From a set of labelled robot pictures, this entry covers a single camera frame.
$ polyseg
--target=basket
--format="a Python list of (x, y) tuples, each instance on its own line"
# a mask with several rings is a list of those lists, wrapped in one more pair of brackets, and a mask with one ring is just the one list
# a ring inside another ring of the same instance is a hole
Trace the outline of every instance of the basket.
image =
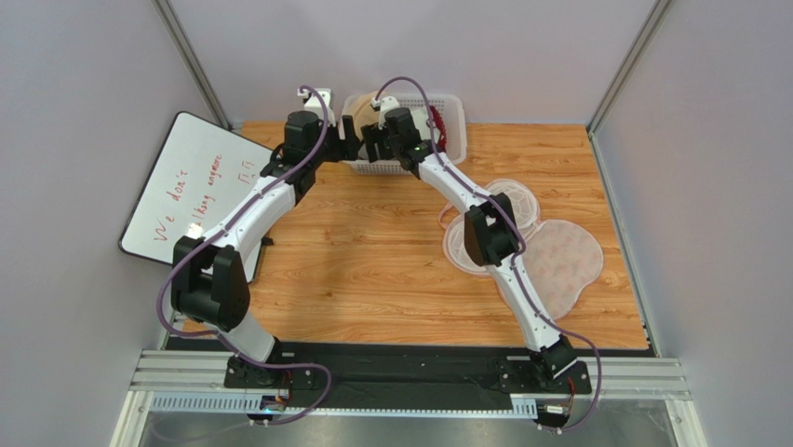
[[(353, 95), (344, 102), (342, 115), (347, 113), (350, 105), (359, 95)], [(418, 93), (393, 93), (391, 94), (401, 107), (424, 107), (422, 95)], [(446, 126), (446, 155), (451, 163), (457, 165), (465, 160), (465, 149), (468, 138), (465, 134), (465, 113), (463, 103), (454, 95), (427, 95), (430, 105), (434, 106), (443, 118)], [(402, 169), (397, 160), (378, 160), (370, 163), (368, 160), (344, 161), (358, 174), (410, 174)]]

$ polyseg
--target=wall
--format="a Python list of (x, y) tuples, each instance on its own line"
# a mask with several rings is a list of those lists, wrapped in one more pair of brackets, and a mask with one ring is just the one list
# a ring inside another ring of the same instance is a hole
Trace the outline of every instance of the wall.
[(283, 120), (301, 83), (333, 88), (339, 113), (409, 75), (459, 96), (469, 121), (584, 123), (653, 1), (172, 3), (233, 121)]
[(678, 0), (598, 136), (710, 445), (789, 445), (793, 3)]
[(116, 242), (170, 120), (208, 111), (148, 1), (0, 18), (0, 443), (107, 445), (167, 273)]

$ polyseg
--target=table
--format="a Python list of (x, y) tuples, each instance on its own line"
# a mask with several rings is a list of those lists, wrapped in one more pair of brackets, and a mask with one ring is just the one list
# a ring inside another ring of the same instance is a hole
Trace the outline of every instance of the table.
[[(598, 347), (646, 349), (585, 128), (469, 124), (467, 131), (468, 157), (459, 167), (472, 180), (526, 184), (541, 219), (575, 222), (603, 249), (600, 278), (559, 325)], [(242, 135), (275, 147), (283, 123), (248, 122)], [(412, 175), (359, 175), (342, 163), (324, 164), (311, 191), (273, 227), (276, 244), (250, 285), (250, 312), (290, 341), (523, 345), (495, 283), (468, 276), (444, 256), (437, 214), (445, 204)]]

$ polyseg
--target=purple cable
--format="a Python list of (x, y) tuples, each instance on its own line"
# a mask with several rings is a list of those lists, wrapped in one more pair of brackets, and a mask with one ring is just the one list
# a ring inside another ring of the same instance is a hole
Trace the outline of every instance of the purple cable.
[[(507, 224), (509, 225), (509, 229), (512, 231), (512, 233), (515, 234), (515, 238), (517, 239), (520, 248), (517, 250), (517, 252), (515, 254), (512, 255), (512, 258), (510, 258), (510, 265), (511, 265), (512, 270), (515, 271), (515, 278), (517, 279), (517, 283), (518, 283), (518, 285), (520, 285), (520, 289), (521, 289), (521, 291), (523, 291), (523, 295), (526, 298), (526, 301), (529, 302), (529, 305), (531, 306), (531, 309), (534, 311), (535, 314), (537, 314), (537, 317), (539, 319), (541, 319), (543, 321), (543, 323), (547, 324), (551, 328), (553, 328), (553, 329), (555, 329), (555, 330), (557, 330), (557, 331), (559, 331), (559, 332), (561, 332), (561, 333), (563, 333), (565, 335), (568, 335), (570, 337), (574, 337), (574, 338), (577, 338), (577, 339), (581, 340), (582, 342), (586, 343), (587, 345), (589, 345), (589, 347), (592, 348), (592, 352), (595, 354), (595, 361), (596, 361), (597, 368), (598, 368), (598, 383), (597, 383), (597, 385), (595, 387), (595, 396), (592, 398), (592, 403), (589, 404), (589, 408), (586, 410), (586, 413), (584, 414), (584, 416), (582, 416), (582, 418), (578, 422), (576, 422), (575, 424), (573, 424), (573, 425), (571, 425), (569, 427), (562, 428), (562, 432), (570, 431), (570, 430), (573, 430), (573, 429), (579, 427), (584, 422), (586, 422), (587, 419), (589, 419), (589, 416), (595, 410), (595, 406), (598, 404), (598, 400), (600, 398), (600, 388), (601, 388), (601, 385), (602, 385), (602, 382), (603, 382), (603, 365), (602, 365), (602, 361), (600, 359), (600, 352), (598, 351), (598, 348), (595, 346), (595, 344), (591, 340), (589, 340), (588, 338), (584, 337), (583, 335), (581, 335), (579, 333), (576, 333), (576, 332), (572, 332), (572, 331), (568, 331), (566, 329), (560, 328), (550, 318), (548, 318), (545, 315), (543, 315), (543, 313), (540, 312), (540, 309), (537, 307), (537, 305), (531, 299), (531, 296), (529, 295), (529, 291), (526, 289), (526, 285), (523, 283), (523, 279), (521, 278), (521, 275), (517, 272), (517, 268), (515, 266), (515, 260), (517, 259), (517, 257), (521, 256), (526, 251), (526, 241), (523, 240), (523, 236), (517, 230), (517, 225), (515, 225), (515, 222), (512, 219), (510, 219), (509, 215), (498, 204), (498, 202), (493, 200), (490, 196), (485, 196), (484, 194), (481, 194), (481, 193), (475, 191), (474, 188), (470, 187), (468, 185), (468, 183), (466, 183), (459, 175), (457, 175), (456, 172), (454, 172), (453, 169), (447, 169), (446, 168), (446, 163), (443, 161), (443, 158), (441, 158), (440, 152), (437, 150), (437, 146), (435, 144), (435, 131), (434, 131), (435, 123), (433, 122), (433, 118), (432, 118), (432, 109), (430, 108), (429, 99), (427, 98), (427, 94), (426, 94), (426, 92), (424, 92), (424, 89), (422, 88), (422, 86), (419, 85), (419, 83), (415, 79), (413, 79), (411, 77), (397, 76), (397, 77), (389, 80), (385, 84), (383, 84), (382, 87), (380, 87), (380, 90), (377, 91), (377, 95), (374, 97), (375, 101), (380, 99), (380, 95), (383, 94), (383, 91), (385, 90), (385, 88), (387, 88), (388, 86), (390, 86), (391, 84), (393, 84), (396, 81), (407, 81), (407, 82), (410, 82), (413, 86), (415, 86), (419, 90), (419, 93), (421, 93), (422, 99), (424, 101), (424, 107), (426, 107), (426, 109), (427, 109), (427, 117), (428, 117), (428, 120), (429, 120), (429, 123), (430, 123), (430, 126), (429, 126), (430, 129), (429, 130), (430, 130), (430, 144), (432, 146), (432, 152), (435, 154), (437, 162), (440, 164), (440, 166), (443, 167), (443, 169), (446, 172), (448, 172), (449, 175), (457, 183), (459, 183), (466, 191), (468, 191), (469, 193), (473, 194), (474, 196), (477, 196), (479, 198), (485, 199), (488, 202), (490, 202), (492, 204), (492, 206), (498, 211), (499, 214), (501, 214), (501, 216), (507, 222)], [(550, 431), (552, 433), (556, 433), (557, 432), (556, 430), (550, 429), (550, 428), (548, 429), (548, 431)]]
[[(314, 403), (312, 403), (311, 405), (306, 407), (303, 411), (301, 411), (301, 412), (299, 412), (297, 414), (294, 414), (294, 415), (292, 415), (290, 417), (287, 417), (285, 419), (279, 419), (277, 421), (273, 421), (272, 423), (270, 423), (270, 425), (273, 425), (273, 426), (280, 426), (280, 425), (288, 424), (289, 422), (293, 422), (293, 421), (296, 421), (298, 419), (301, 419), (301, 418), (305, 417), (307, 414), (309, 414), (313, 409), (315, 409), (322, 402), (322, 400), (325, 399), (325, 397), (330, 392), (330, 383), (331, 383), (330, 370), (327, 367), (325, 367), (324, 365), (319, 365), (319, 364), (315, 364), (315, 363), (294, 363), (294, 364), (289, 364), (289, 365), (275, 365), (275, 364), (264, 363), (264, 362), (252, 359), (252, 358), (248, 357), (247, 355), (245, 355), (244, 353), (239, 352), (234, 346), (232, 346), (227, 340), (225, 340), (225, 338), (223, 338), (221, 335), (219, 335), (216, 331), (198, 331), (198, 332), (184, 332), (184, 331), (180, 331), (180, 330), (174, 328), (173, 326), (171, 326), (171, 324), (165, 318), (165, 313), (163, 311), (163, 302), (165, 301), (165, 293), (166, 293), (166, 290), (168, 289), (168, 286), (170, 285), (170, 283), (179, 274), (179, 272), (188, 263), (190, 263), (190, 261), (193, 258), (195, 258), (195, 256), (199, 252), (201, 252), (206, 247), (212, 245), (212, 243), (216, 242), (223, 235), (228, 234), (228, 228), (231, 227), (231, 226), (234, 226), (234, 224), (243, 215), (245, 215), (245, 213), (250, 209), (250, 207), (253, 206), (254, 203), (256, 203), (256, 201), (258, 201), (259, 199), (264, 197), (264, 195), (266, 195), (271, 189), (273, 189), (277, 184), (283, 182), (287, 177), (292, 175), (294, 172), (302, 169), (309, 161), (311, 161), (311, 159), (314, 157), (314, 155), (316, 155), (316, 152), (319, 151), (319, 148), (322, 146), (322, 143), (325, 141), (325, 136), (328, 134), (328, 106), (325, 104), (325, 101), (322, 99), (322, 95), (320, 95), (319, 92), (316, 91), (314, 88), (309, 87), (309, 86), (301, 86), (300, 87), (300, 91), (306, 91), (306, 90), (310, 91), (313, 95), (315, 95), (317, 97), (317, 99), (319, 100), (319, 104), (322, 106), (322, 130), (320, 131), (319, 139), (316, 141), (316, 144), (311, 149), (311, 152), (309, 152), (308, 156), (306, 156), (303, 160), (301, 160), (300, 163), (295, 165), (292, 169), (288, 170), (287, 172), (282, 174), (280, 177), (276, 178), (274, 181), (272, 181), (271, 183), (267, 184), (267, 186), (265, 186), (259, 192), (258, 195), (252, 196), (247, 202), (245, 202), (245, 204), (242, 207), (240, 207), (239, 211), (237, 213), (235, 213), (235, 215), (232, 216), (232, 218), (229, 219), (229, 221), (227, 223), (221, 223), (223, 225), (222, 231), (219, 231), (217, 234), (213, 235), (212, 237), (207, 238), (207, 240), (205, 240), (200, 245), (195, 247), (192, 251), (187, 253), (187, 255), (184, 256), (184, 258), (181, 261), (179, 261), (173, 267), (173, 269), (170, 271), (170, 273), (168, 273), (168, 276), (166, 277), (165, 282), (163, 283), (162, 287), (160, 288), (159, 293), (157, 294), (157, 305), (156, 305), (157, 306), (157, 319), (159, 319), (160, 324), (162, 324), (162, 326), (168, 332), (170, 332), (170, 333), (172, 333), (174, 335), (180, 336), (182, 338), (199, 337), (199, 336), (202, 336), (202, 335), (218, 335), (218, 340), (220, 340), (220, 342), (224, 346), (226, 346), (226, 348), (228, 348), (231, 352), (233, 352), (235, 355), (237, 355), (240, 358), (242, 358), (244, 361), (247, 361), (247, 362), (249, 362), (251, 364), (259, 366), (260, 368), (275, 369), (275, 370), (288, 370), (288, 369), (292, 369), (292, 368), (315, 368), (315, 369), (321, 370), (322, 372), (324, 372), (328, 376), (328, 382), (325, 385), (325, 389), (323, 390), (322, 394), (319, 396), (319, 399), (317, 399)], [(196, 441), (196, 440), (203, 440), (203, 439), (211, 438), (211, 437), (214, 437), (214, 436), (216, 436), (218, 434), (225, 433), (226, 431), (230, 431), (230, 430), (241, 428), (241, 427), (246, 427), (248, 425), (249, 425), (248, 423), (246, 423), (246, 424), (238, 424), (236, 426), (230, 426), (230, 427), (224, 428), (224, 429), (222, 429), (220, 431), (210, 433), (208, 435), (203, 435), (203, 436), (198, 437), (198, 438), (191, 438), (191, 439), (186, 439), (186, 440), (174, 440), (174, 439), (169, 439), (169, 438), (166, 438), (166, 437), (162, 437), (153, 428), (152, 428), (152, 433), (157, 438), (159, 438), (160, 440), (166, 440), (166, 441), (170, 441), (170, 442), (193, 442), (193, 441)]]

